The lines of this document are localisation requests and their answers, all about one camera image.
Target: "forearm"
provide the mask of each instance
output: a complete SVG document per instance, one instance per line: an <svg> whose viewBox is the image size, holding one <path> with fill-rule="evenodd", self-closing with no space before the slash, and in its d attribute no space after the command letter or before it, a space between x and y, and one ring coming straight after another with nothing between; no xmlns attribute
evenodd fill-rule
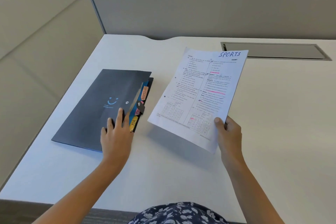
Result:
<svg viewBox="0 0 336 224"><path fill-rule="evenodd" d="M245 162L225 167L247 224L284 224Z"/></svg>
<svg viewBox="0 0 336 224"><path fill-rule="evenodd" d="M34 224L81 223L120 170L107 162L99 166L72 191L46 211Z"/></svg>

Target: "sheet of paper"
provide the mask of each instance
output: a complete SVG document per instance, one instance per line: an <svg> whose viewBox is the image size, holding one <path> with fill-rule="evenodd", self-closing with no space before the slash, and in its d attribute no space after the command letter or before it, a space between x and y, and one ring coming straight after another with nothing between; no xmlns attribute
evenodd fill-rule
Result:
<svg viewBox="0 0 336 224"><path fill-rule="evenodd" d="M214 118L225 121L247 53L186 48L148 121L215 153Z"/></svg>

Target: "floral shirt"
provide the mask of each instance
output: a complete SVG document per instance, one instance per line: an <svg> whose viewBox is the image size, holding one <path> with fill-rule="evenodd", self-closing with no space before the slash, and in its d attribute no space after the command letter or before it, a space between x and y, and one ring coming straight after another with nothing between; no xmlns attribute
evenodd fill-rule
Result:
<svg viewBox="0 0 336 224"><path fill-rule="evenodd" d="M151 207L137 214L128 224L228 224L219 214L191 202Z"/></svg>

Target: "white tabletop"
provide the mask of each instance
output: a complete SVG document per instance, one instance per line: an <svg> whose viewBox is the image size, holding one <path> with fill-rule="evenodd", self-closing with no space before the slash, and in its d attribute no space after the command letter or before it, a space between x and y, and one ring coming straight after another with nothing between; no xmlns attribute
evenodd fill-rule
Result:
<svg viewBox="0 0 336 224"><path fill-rule="evenodd" d="M194 201L229 221L245 222L228 174L215 155L155 127L147 119L185 47L220 51L221 41L314 43L333 60L335 40L104 35L0 193L1 199L55 203L102 154L51 138L101 69L152 71L154 82L131 156L95 208L139 212ZM243 130L246 162L286 223L336 219L336 63L248 59L230 115Z"/></svg>

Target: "folder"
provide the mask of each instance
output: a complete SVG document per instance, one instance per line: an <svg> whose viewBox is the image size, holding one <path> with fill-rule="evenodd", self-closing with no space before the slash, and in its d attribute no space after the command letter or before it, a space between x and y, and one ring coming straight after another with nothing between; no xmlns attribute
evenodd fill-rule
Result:
<svg viewBox="0 0 336 224"><path fill-rule="evenodd" d="M124 109L123 120L126 112L130 111L130 122L123 122L123 126L135 132L141 116L137 106L144 111L152 86L150 75L151 72L146 71L103 69L52 141L101 152L100 131L107 126L109 117L115 124L120 107ZM142 100L141 95L145 93L146 97Z"/></svg>

